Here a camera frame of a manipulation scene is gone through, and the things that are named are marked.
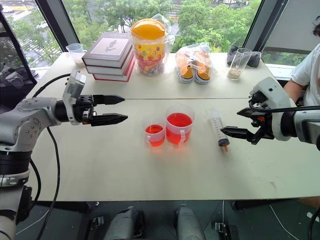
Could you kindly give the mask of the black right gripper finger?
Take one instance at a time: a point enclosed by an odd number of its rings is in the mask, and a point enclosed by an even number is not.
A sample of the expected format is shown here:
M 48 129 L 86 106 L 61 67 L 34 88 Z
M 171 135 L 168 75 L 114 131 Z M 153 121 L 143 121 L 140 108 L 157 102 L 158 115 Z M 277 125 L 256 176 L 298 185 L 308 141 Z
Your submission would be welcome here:
M 256 145 L 265 136 L 260 130 L 253 133 L 246 128 L 238 128 L 236 126 L 225 126 L 220 131 L 229 137 L 246 140 L 252 145 Z
M 258 118 L 258 117 L 262 117 L 263 116 L 262 112 L 258 112 L 258 111 L 252 110 L 249 107 L 241 109 L 236 114 L 239 115 L 239 116 L 242 116 L 242 117 L 246 117 L 246 118 Z

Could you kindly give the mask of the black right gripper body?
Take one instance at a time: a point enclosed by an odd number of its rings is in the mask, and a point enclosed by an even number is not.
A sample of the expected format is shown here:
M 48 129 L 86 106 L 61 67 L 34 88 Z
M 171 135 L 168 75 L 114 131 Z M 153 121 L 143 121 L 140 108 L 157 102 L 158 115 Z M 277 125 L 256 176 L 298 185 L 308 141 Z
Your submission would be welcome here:
M 259 128 L 253 135 L 254 140 L 273 140 L 275 138 L 272 131 L 271 108 L 267 103 L 265 103 L 267 100 L 268 98 L 259 90 L 258 92 L 252 94 L 248 102 L 251 110 L 251 125 Z

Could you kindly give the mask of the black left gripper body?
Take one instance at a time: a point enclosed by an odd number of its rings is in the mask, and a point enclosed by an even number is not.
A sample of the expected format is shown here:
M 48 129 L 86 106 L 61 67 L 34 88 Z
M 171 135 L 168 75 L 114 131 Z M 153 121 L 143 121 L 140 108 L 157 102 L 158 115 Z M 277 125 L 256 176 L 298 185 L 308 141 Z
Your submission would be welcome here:
M 82 123 L 84 125 L 97 125 L 94 116 L 94 107 L 96 104 L 94 103 L 93 95 L 81 95 L 77 98 L 73 107 L 74 119 L 78 123 Z

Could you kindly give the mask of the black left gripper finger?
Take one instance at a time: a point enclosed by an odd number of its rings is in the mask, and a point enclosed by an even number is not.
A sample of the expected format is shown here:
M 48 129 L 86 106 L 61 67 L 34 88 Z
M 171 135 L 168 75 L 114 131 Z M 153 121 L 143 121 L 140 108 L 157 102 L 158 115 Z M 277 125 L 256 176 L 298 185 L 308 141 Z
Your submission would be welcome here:
M 125 99 L 119 95 L 93 95 L 93 102 L 95 105 L 116 105 L 118 103 L 124 102 Z
M 103 115 L 93 116 L 90 120 L 90 125 L 92 127 L 116 125 L 125 121 L 127 118 L 127 115 L 119 113 L 106 113 Z

